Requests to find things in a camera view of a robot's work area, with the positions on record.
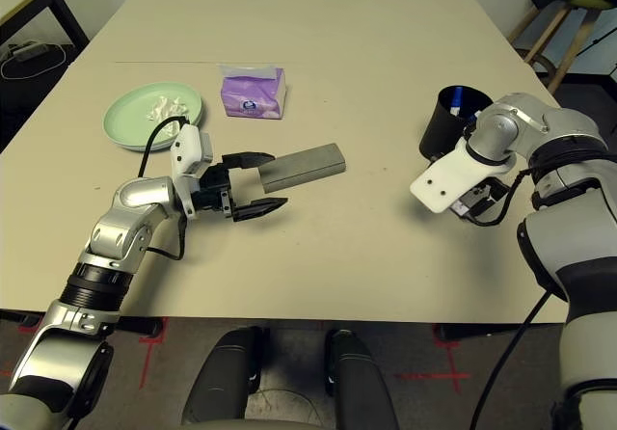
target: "black cup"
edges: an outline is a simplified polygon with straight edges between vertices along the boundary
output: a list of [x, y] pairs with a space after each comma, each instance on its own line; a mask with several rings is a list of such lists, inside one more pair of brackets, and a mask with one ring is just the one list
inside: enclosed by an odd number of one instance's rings
[[428, 122], [420, 141], [420, 153], [429, 160], [442, 157], [454, 150], [457, 141], [463, 136], [463, 130], [474, 122], [473, 114], [493, 103], [484, 93], [469, 86], [461, 86], [463, 88], [461, 111], [458, 116], [452, 115], [450, 107], [455, 88], [456, 86], [448, 86], [440, 91], [433, 117]]

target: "light green plate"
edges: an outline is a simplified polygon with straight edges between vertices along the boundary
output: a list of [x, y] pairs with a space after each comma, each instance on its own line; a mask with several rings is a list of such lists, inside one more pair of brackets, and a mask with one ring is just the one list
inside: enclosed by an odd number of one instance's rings
[[[143, 151], [157, 124], [156, 121], [148, 120], [147, 116], [161, 95], [179, 97], [180, 103], [185, 104], [188, 109], [189, 122], [199, 123], [203, 102], [197, 91], [173, 81], [151, 83], [126, 93], [107, 109], [103, 117], [103, 130], [109, 139], [123, 148]], [[168, 148], [174, 138], [175, 136], [161, 131], [154, 139], [152, 150]]]

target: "pen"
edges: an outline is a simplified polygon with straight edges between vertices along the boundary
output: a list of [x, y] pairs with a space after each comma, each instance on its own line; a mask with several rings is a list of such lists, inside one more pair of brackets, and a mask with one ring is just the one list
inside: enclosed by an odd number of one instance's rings
[[454, 96], [452, 96], [452, 105], [450, 106], [450, 114], [458, 117], [461, 111], [461, 96], [463, 95], [463, 87], [457, 86], [454, 88]]
[[476, 120], [478, 120], [478, 117], [480, 116], [481, 113], [482, 113], [482, 111], [478, 110], [478, 111], [475, 112], [475, 114], [473, 114], [467, 120], [469, 120], [469, 121], [476, 121]]

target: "tissue box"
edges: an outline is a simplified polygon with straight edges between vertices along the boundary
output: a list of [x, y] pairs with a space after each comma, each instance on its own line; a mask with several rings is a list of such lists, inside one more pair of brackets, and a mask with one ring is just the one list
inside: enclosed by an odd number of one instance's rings
[[282, 68], [222, 68], [221, 99], [229, 117], [280, 119], [285, 100]]

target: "gray rectangular block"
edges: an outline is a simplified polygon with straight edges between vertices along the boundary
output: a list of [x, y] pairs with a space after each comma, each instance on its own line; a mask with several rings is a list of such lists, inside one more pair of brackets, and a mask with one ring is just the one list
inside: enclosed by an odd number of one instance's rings
[[284, 155], [259, 167], [264, 192], [314, 181], [345, 171], [345, 158], [334, 143]]

